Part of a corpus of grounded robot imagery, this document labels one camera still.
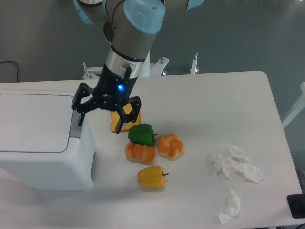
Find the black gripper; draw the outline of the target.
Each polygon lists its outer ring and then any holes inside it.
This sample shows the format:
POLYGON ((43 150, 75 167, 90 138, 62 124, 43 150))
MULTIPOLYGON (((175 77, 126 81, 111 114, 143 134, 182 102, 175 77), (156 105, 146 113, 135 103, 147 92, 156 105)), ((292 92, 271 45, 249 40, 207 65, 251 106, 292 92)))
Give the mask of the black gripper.
POLYGON ((106 65, 103 67, 101 76, 95 88, 86 83, 80 83, 72 100, 72 109, 81 114, 78 126, 82 126, 86 113, 101 108, 114 112, 114 132, 128 132, 135 125, 141 124, 141 99, 138 96, 130 97, 136 78, 131 77, 132 68, 127 65, 123 69, 123 75, 113 73, 106 65), (83 98, 92 98, 81 102, 83 98), (117 112, 122 109, 127 117, 123 122, 117 112))

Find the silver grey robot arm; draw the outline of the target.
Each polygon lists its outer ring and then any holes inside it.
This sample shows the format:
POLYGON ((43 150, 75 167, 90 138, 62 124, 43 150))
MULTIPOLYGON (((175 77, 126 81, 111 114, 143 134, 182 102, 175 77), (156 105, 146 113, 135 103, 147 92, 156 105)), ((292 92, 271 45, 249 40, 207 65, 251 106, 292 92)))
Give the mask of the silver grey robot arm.
POLYGON ((130 94, 144 66, 165 15, 186 12, 201 0, 75 0, 74 6, 86 24, 103 21, 103 32, 111 44, 98 83, 94 88, 81 83, 72 109, 85 115, 97 108, 117 112, 115 132, 134 123, 141 108, 138 96, 130 94))

